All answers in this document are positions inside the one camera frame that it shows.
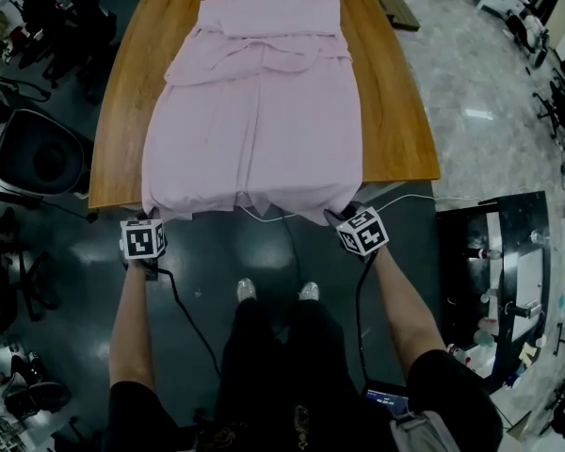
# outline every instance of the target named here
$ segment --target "black sleeve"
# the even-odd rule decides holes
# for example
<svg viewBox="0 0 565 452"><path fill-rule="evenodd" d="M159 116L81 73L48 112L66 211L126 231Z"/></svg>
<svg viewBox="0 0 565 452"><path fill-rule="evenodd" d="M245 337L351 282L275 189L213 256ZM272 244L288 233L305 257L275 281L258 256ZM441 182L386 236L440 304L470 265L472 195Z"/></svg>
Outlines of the black sleeve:
<svg viewBox="0 0 565 452"><path fill-rule="evenodd" d="M495 451L502 421L483 380L449 353L421 355L408 374L411 409L440 414L460 450Z"/></svg>
<svg viewBox="0 0 565 452"><path fill-rule="evenodd" d="M111 387L103 452L175 452L177 429L157 395L144 385L122 381Z"/></svg>

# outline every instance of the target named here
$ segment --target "pink garment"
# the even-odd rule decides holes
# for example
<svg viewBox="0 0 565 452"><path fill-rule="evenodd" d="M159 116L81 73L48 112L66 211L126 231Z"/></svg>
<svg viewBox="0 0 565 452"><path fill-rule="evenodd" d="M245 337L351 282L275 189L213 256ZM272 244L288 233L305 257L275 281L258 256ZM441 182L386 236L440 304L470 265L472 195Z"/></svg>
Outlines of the pink garment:
<svg viewBox="0 0 565 452"><path fill-rule="evenodd" d="M205 0L166 72L142 159L161 218L271 203L326 224L362 182L339 0Z"/></svg>

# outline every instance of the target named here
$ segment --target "black t-shirt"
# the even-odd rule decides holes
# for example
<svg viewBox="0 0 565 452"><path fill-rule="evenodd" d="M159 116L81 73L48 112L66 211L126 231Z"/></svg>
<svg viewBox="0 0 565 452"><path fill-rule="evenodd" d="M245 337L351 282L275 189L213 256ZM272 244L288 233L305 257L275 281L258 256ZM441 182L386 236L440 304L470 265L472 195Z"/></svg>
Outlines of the black t-shirt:
<svg viewBox="0 0 565 452"><path fill-rule="evenodd" d="M481 380L448 353L432 350L419 357L410 370L408 390L411 410L437 412L460 450L498 449L502 422L488 393ZM344 425L339 427L336 420L333 429L311 431L306 451L396 451L389 427L391 416L380 404L359 398L346 407L352 410L344 416ZM298 450L297 433L293 421L289 422L278 424L257 441L248 440L246 430L234 424L216 427L203 436L203 450ZM183 450L177 443L177 433L176 424L151 390L133 382L111 387L105 452ZM215 435L218 446L209 446Z"/></svg>

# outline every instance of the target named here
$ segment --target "tile floor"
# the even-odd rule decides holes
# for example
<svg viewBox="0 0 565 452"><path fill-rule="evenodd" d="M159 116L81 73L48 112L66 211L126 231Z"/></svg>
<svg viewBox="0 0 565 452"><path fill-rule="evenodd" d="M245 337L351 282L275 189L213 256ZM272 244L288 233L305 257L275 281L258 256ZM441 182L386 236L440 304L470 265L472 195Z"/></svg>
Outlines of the tile floor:
<svg viewBox="0 0 565 452"><path fill-rule="evenodd" d="M396 34L421 90L438 151L442 179L433 183L435 196L490 198L526 188L544 189L554 245L560 249L558 233L565 205L558 173L562 153L549 137L548 123L537 120L538 107L531 98L534 90L548 93L549 61L528 75L525 56L503 35L502 22L487 12L477 12L472 0L406 1L422 28L417 33ZM137 0L101 2L117 13L122 35ZM34 66L19 73L10 66L5 73L43 83L41 70L42 66ZM80 95L81 90L70 76L63 80L45 108L58 120L93 137L100 109L83 103ZM419 192L430 192L426 184L410 186ZM380 202L387 202L406 189L400 187L380 198ZM84 204L73 198L58 202L80 212L84 210ZM440 201L438 208L470 204L473 202ZM433 211L429 202L406 200L389 208L385 219L404 224L398 226L402 231L394 245L398 259L435 308L439 296L435 284L437 257L428 252L435 249L437 239L431 233ZM107 343L123 276L116 248L118 220L127 213L104 212L91 226L56 213L54 209L41 208L26 214L22 236L57 257L47 270L55 287L65 295L63 307L37 324L28 323L22 311L13 331L30 346L39 348L49 369L72 388L74 401L66 413L77 413L97 428L105 420ZM407 214L411 226L405 225ZM59 217L57 229L49 229L46 224L52 217ZM414 230L413 223L419 222L423 224ZM171 240L168 266L184 277L178 285L185 289L183 299L192 303L192 313L199 321L212 320L213 327L204 332L217 353L232 320L234 296L228 290L234 288L236 279L243 274L257 277L274 304L292 298L289 287L293 287L297 277L292 254L288 247L280 246L281 240L287 239L284 229L265 230L257 224L238 213L211 214L192 223L174 223L168 229L169 236L176 236ZM347 290L353 287L358 264L340 254L324 230L306 227L300 221L294 222L291 229L301 236L298 251L303 258L302 274L314 276L333 290L328 294L329 305L347 324L347 345L353 347L352 292ZM422 252L413 252L415 239ZM554 304L560 295L559 259L560 255L554 253L550 328L556 315ZM330 263L343 263L344 272L332 276ZM428 274L419 278L422 269ZM201 293L196 297L199 287ZM366 296L370 298L366 299L376 300L372 282L368 290ZM151 313L158 317L153 330L155 362L160 370L158 386L166 392L166 408L180 423L187 423L195 407L209 407L217 382L210 374L204 350L195 343L197 340L180 318L179 310L172 306L169 292L163 283L151 286ZM393 353L381 352L389 345L385 323L380 322L379 314L365 319L377 328L366 344L368 356L372 357L369 367L373 367L373 374L379 379L399 381ZM352 376L358 378L358 363L350 361ZM174 398L179 394L185 394L185 403ZM522 395L498 397L511 420L521 418L527 407L531 408L533 398Z"/></svg>

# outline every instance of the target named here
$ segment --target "wooden table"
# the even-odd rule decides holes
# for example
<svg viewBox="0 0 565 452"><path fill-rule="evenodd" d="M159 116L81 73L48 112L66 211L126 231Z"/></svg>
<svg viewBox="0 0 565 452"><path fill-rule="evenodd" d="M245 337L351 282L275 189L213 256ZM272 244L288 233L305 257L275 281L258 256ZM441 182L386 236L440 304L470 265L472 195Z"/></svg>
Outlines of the wooden table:
<svg viewBox="0 0 565 452"><path fill-rule="evenodd" d="M98 123L89 207L141 201L140 168L164 74L202 0L140 0L115 60ZM366 183L439 179L425 110L378 0L341 0L363 124Z"/></svg>

